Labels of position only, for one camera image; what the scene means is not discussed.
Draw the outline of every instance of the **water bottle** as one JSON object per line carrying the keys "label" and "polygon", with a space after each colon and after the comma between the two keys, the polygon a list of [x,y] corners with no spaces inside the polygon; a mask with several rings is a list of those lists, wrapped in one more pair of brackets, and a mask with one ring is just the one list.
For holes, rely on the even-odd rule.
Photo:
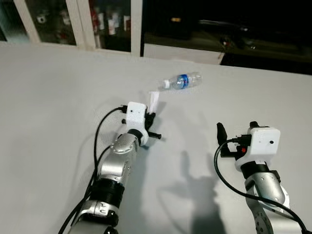
{"label": "water bottle", "polygon": [[163,81],[163,89],[186,89],[202,83],[202,76],[198,72],[192,72],[174,76]]}

